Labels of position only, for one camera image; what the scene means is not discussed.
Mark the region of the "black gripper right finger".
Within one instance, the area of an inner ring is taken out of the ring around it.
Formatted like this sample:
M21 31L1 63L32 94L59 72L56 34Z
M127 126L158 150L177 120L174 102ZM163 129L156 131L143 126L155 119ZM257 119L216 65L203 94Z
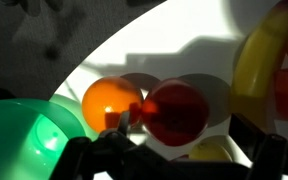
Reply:
M282 180L288 175L288 140L260 130L241 114L232 114L229 136L252 162L247 180Z

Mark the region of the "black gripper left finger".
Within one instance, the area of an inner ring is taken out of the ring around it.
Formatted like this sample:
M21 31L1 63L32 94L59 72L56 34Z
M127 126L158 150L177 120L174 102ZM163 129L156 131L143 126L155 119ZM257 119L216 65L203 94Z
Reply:
M50 180L93 180L106 172L113 180L168 180L168 163L146 145L127 137L131 115L120 115L116 129L104 130L92 142L87 137L69 140Z

